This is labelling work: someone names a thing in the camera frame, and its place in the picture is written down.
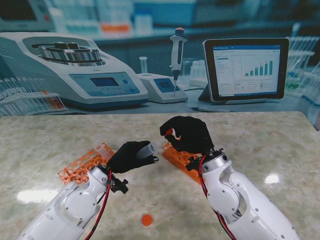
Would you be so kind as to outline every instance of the orange tube rack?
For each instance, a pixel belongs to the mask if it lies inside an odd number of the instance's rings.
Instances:
[[[194,158],[199,158],[202,156],[201,154],[190,154],[185,151],[178,152],[174,149],[170,142],[165,144],[162,149],[164,150],[162,156],[164,156],[165,159],[200,184],[198,172],[196,170],[188,171],[186,165],[190,163],[189,158],[191,156],[194,156]]]
[[[111,156],[113,156],[115,154],[114,151],[112,151],[112,149],[106,144],[104,145],[105,149],[110,153]],[[63,181],[64,185],[67,185],[73,181],[75,181],[77,184],[86,183],[89,180],[87,172],[99,164],[105,166],[110,158],[104,159],[96,152],[96,150],[92,149],[87,154],[59,171],[58,175]]]

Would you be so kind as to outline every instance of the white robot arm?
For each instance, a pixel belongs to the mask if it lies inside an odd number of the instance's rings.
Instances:
[[[22,231],[18,240],[78,240],[100,210],[98,195],[106,192],[108,184],[115,187],[115,181],[120,181],[113,178],[110,182],[107,174],[98,167],[89,171],[88,176],[87,183],[71,182],[65,186]],[[121,191],[125,193],[128,182],[120,183],[124,184],[125,189]]]
[[[232,168],[222,150],[213,150],[201,170],[209,204],[222,215],[234,239],[299,240],[286,216],[244,174]]]

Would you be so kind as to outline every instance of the tablet stand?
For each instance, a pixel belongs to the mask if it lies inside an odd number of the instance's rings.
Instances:
[[[245,100],[228,100],[228,101],[211,101],[209,87],[206,85],[203,92],[198,98],[198,101],[214,104],[214,105],[232,105],[232,104],[256,104],[256,103],[265,103],[267,98],[258,98],[258,99],[245,99]]]

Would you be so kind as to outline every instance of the tablet screen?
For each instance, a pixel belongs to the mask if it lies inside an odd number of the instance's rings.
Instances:
[[[214,46],[220,97],[276,94],[281,45]]]

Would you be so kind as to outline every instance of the tablet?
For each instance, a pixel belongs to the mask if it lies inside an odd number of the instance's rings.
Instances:
[[[202,45],[212,102],[284,97],[288,39],[212,39]]]

